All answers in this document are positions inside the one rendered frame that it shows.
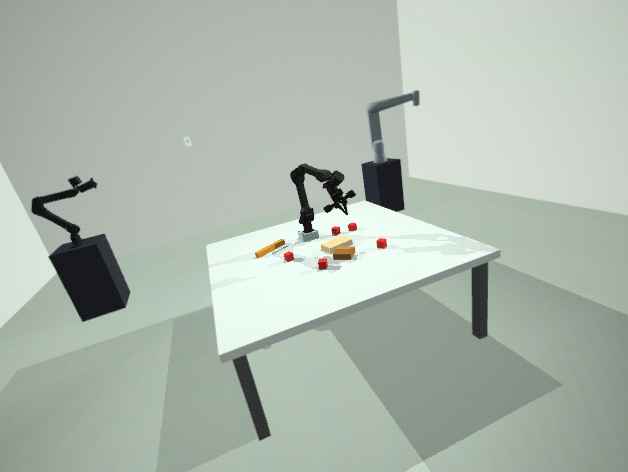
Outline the brown square block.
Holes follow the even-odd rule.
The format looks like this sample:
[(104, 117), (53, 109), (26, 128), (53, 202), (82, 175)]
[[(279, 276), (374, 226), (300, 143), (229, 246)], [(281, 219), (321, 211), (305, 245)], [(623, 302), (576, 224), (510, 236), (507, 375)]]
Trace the brown square block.
[(351, 260), (355, 254), (355, 246), (337, 247), (333, 253), (334, 260)]

